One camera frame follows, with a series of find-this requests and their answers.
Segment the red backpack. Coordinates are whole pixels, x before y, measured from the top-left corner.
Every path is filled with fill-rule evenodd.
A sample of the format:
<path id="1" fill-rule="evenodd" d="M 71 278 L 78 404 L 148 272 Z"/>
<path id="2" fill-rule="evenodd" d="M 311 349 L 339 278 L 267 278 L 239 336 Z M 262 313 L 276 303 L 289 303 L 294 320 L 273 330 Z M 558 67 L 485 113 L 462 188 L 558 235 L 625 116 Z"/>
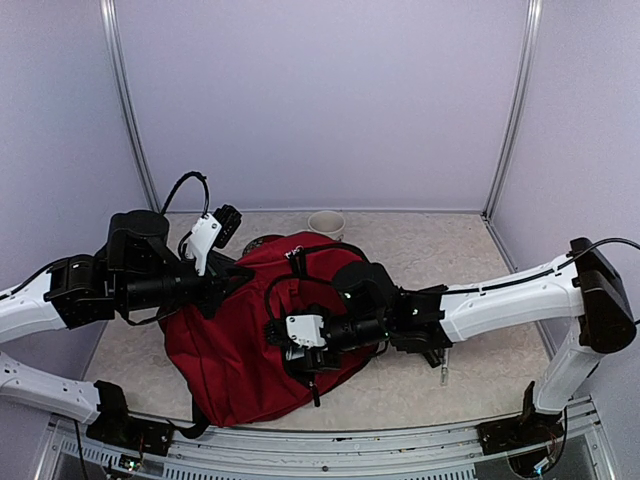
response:
<path id="1" fill-rule="evenodd" d="M 210 425 L 276 420 L 319 403 L 321 395 L 363 370 L 375 346 L 341 354 L 336 370 L 298 373 L 286 365 L 282 348 L 268 343 L 266 327 L 312 305 L 345 313 L 331 280 L 340 268 L 366 259 L 360 248 L 317 233 L 278 238 L 237 261 L 254 276 L 224 299 L 213 318 L 186 305 L 162 320 L 166 354 L 200 413 L 181 434 L 196 439 Z"/>

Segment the slim white pen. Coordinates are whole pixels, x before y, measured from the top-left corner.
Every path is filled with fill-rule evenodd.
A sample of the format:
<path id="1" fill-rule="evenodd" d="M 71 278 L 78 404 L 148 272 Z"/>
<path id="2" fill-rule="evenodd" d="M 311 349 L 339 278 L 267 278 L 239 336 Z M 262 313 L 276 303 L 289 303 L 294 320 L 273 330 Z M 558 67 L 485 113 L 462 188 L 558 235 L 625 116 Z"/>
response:
<path id="1" fill-rule="evenodd" d="M 444 349 L 440 356 L 440 385 L 446 386 L 449 377 L 449 350 Z"/>

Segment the blue black highlighter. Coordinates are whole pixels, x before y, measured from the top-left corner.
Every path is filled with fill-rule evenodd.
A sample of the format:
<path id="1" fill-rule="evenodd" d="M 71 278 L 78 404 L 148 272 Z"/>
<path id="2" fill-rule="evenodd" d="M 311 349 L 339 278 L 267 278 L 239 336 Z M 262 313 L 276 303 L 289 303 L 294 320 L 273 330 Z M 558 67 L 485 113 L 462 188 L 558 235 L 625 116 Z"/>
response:
<path id="1" fill-rule="evenodd" d="M 442 365 L 443 351 L 441 349 L 429 350 L 423 353 L 423 357 L 431 368 L 438 368 Z"/>

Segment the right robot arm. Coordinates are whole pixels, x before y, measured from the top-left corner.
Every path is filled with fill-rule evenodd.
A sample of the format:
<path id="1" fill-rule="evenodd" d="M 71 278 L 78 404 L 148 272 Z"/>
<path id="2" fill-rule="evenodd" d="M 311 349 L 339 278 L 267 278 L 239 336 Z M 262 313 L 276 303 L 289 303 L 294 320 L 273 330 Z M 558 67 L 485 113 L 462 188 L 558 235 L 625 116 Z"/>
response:
<path id="1" fill-rule="evenodd" d="M 520 414 L 481 423 L 482 451 L 497 454 L 563 435 L 564 409 L 601 359 L 627 348 L 637 324 L 621 276 L 586 238 L 565 255 L 519 274 L 464 286 L 406 290 L 367 260 L 338 270 L 328 286 L 344 312 L 313 304 L 270 313 L 268 341 L 288 366 L 305 374 L 337 366 L 347 351 L 387 342 L 439 366 L 454 344 L 525 323 L 570 318 L 543 376 L 527 387 Z"/>

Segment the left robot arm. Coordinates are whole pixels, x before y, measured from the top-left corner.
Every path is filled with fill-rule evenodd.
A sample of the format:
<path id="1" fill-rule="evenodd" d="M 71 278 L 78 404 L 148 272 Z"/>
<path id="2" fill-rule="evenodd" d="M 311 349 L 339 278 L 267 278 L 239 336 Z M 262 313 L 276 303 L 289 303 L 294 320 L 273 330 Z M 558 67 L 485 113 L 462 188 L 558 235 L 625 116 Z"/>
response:
<path id="1" fill-rule="evenodd" d="M 200 216 L 173 253 L 169 222 L 148 210 L 111 218 L 106 244 L 94 255 L 56 260 L 1 294 L 1 340 L 73 330 L 133 311 L 155 308 L 163 320 L 185 306 L 214 316 L 235 279 L 250 273 L 220 254 L 241 223 L 230 205 Z M 165 456 L 176 431 L 169 421 L 130 415 L 116 384 L 75 381 L 1 357 L 2 397 L 82 423 L 89 438 L 105 444 Z"/>

